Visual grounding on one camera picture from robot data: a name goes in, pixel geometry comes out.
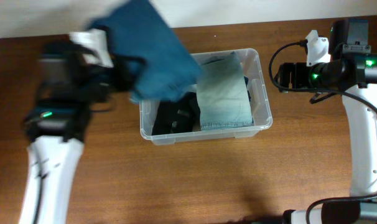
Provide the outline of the dark blue jeans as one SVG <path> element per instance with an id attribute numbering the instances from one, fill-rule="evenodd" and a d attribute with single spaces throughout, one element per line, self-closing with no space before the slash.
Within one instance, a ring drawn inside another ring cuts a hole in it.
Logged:
<path id="1" fill-rule="evenodd" d="M 126 64 L 136 75 L 133 102 L 178 101 L 202 74 L 200 65 L 148 0 L 128 1 L 87 28 L 107 30 L 113 55 L 145 61 L 143 68 L 136 62 Z"/>

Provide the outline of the navy blue garment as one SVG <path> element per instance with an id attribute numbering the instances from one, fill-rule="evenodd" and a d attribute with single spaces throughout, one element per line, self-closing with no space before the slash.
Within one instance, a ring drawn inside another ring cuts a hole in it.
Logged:
<path id="1" fill-rule="evenodd" d="M 251 94 L 248 90 L 248 86 L 249 86 L 249 78 L 244 76 L 244 82 L 245 82 L 245 85 L 246 85 L 246 88 L 247 88 L 247 94 L 248 94 L 248 100 L 249 102 L 251 102 Z"/>

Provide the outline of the light blue jeans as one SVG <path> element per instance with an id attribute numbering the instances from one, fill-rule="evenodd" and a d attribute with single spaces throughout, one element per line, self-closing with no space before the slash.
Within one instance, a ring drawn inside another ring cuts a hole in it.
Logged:
<path id="1" fill-rule="evenodd" d="M 243 128 L 253 124 L 243 69 L 236 52 L 212 57 L 202 64 L 197 81 L 200 129 Z"/>

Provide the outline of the black garment with tape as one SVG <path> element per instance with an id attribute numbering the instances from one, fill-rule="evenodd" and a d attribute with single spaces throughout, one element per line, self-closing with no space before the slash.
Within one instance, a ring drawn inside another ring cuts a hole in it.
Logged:
<path id="1" fill-rule="evenodd" d="M 188 133 L 200 119 L 197 94 L 188 92 L 179 101 L 161 101 L 152 135 Z"/>

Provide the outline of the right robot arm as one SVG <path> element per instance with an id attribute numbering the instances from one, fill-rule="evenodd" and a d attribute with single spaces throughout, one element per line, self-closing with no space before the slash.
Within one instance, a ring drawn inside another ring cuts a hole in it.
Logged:
<path id="1" fill-rule="evenodd" d="M 377 223 L 377 54 L 364 19 L 335 21 L 329 38 L 313 30 L 298 46 L 304 63 L 283 63 L 270 79 L 281 92 L 311 93 L 312 104 L 341 96 L 350 128 L 351 187 L 347 197 L 287 210 L 284 223 Z"/>

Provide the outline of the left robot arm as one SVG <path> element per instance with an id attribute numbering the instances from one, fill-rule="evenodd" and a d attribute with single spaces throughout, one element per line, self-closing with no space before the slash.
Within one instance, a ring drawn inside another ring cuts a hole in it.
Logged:
<path id="1" fill-rule="evenodd" d="M 110 47 L 105 26 L 45 45 L 39 58 L 43 81 L 22 122 L 29 164 L 20 223 L 65 223 L 93 105 L 114 106 L 111 95 L 133 87 L 136 74 L 128 62 L 146 66 L 141 58 L 112 55 Z"/>

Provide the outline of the clear plastic storage bin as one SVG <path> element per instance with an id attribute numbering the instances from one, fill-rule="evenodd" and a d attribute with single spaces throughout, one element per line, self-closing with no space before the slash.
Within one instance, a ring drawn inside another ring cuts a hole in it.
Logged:
<path id="1" fill-rule="evenodd" d="M 251 94 L 251 114 L 254 123 L 252 126 L 234 129 L 222 129 L 214 131 L 201 131 L 196 128 L 192 132 L 178 134 L 152 135 L 152 128 L 156 120 L 158 101 L 142 101 L 139 104 L 140 133 L 148 141 L 156 146 L 170 145 L 177 142 L 201 141 L 223 138 L 250 138 L 258 132 L 272 126 L 273 118 L 269 106 L 269 99 L 264 82 L 263 72 L 259 54 L 256 50 L 236 49 L 234 50 L 240 60 L 244 76 L 249 78 L 248 90 Z"/>

